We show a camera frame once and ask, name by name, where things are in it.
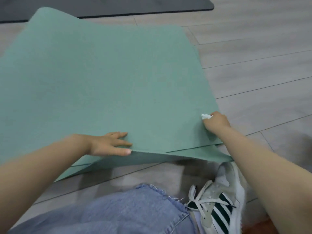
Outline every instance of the white shoelace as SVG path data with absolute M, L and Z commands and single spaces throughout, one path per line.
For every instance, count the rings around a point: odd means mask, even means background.
M 190 203 L 190 202 L 194 202 L 198 208 L 198 211 L 200 212 L 201 216 L 205 219 L 205 213 L 203 211 L 203 209 L 205 211 L 208 211 L 208 209 L 206 208 L 205 205 L 201 205 L 201 204 L 205 204 L 205 203 L 219 203 L 219 204 L 224 204 L 224 205 L 229 205 L 227 202 L 223 201 L 223 200 L 220 200 L 219 198 L 218 199 L 213 199 L 212 197 L 209 197 L 209 198 L 204 198 L 204 199 L 201 199 L 203 193 L 205 192 L 205 190 L 212 184 L 213 182 L 212 181 L 208 181 L 204 187 L 201 189 L 201 191 L 198 193 L 198 196 L 195 198 L 195 194 L 196 194 L 196 187 L 194 185 L 191 186 L 190 188 L 190 191 L 189 191 L 189 199 L 190 201 L 185 203 L 185 206 L 190 209 L 190 210 L 194 210 L 194 211 L 197 211 L 197 209 L 194 209 L 194 208 L 190 208 L 188 207 L 187 205 Z

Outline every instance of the green yoga mat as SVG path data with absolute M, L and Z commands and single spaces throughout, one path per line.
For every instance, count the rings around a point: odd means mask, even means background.
M 0 59 L 0 75 L 1 163 L 71 133 L 110 131 L 128 131 L 131 156 L 86 155 L 60 178 L 95 162 L 232 160 L 202 124 L 218 106 L 180 27 L 101 26 L 41 8 Z

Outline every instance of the white sneaker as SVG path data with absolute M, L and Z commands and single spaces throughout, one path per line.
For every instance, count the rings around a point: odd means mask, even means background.
M 234 162 L 220 165 L 215 182 L 208 181 L 195 198 L 196 187 L 189 191 L 186 207 L 199 211 L 206 234 L 241 233 L 241 215 L 245 204 L 245 190 Z

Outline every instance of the right hand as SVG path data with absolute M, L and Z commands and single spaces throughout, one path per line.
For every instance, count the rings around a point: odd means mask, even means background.
M 213 112 L 210 114 L 213 116 L 210 119 L 204 119 L 203 122 L 207 130 L 211 131 L 214 134 L 226 127 L 231 127 L 227 117 L 222 115 L 220 112 Z

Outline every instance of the blue jeans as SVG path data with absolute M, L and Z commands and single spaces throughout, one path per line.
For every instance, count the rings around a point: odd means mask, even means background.
M 153 185 L 114 193 L 85 205 L 52 210 L 11 229 L 9 234 L 196 234 L 188 210 Z

